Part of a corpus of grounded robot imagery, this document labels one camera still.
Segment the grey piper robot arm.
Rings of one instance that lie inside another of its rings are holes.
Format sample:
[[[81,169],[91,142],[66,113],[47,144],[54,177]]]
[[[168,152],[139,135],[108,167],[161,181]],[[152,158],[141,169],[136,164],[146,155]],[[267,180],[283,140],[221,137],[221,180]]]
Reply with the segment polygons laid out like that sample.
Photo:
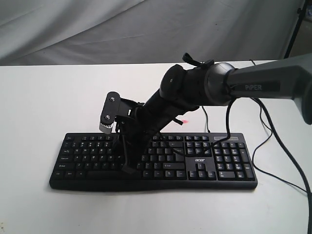
[[[159,89],[144,103],[133,102],[130,116],[119,116],[124,172],[134,173],[149,140],[177,116],[200,106],[228,106],[237,98],[293,100],[307,124],[312,122],[312,56],[276,60],[237,69],[207,61],[186,70],[172,66]]]

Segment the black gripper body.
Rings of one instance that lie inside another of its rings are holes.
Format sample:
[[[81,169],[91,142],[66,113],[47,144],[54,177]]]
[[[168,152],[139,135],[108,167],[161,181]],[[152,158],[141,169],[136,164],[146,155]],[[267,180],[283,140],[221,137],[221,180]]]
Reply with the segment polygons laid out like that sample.
[[[141,157],[147,142],[156,132],[158,110],[156,109],[137,109],[135,113],[136,121],[122,122],[116,127],[117,140],[113,144],[113,153],[124,157],[122,135],[126,141],[132,145],[134,153],[132,164],[136,164]]]

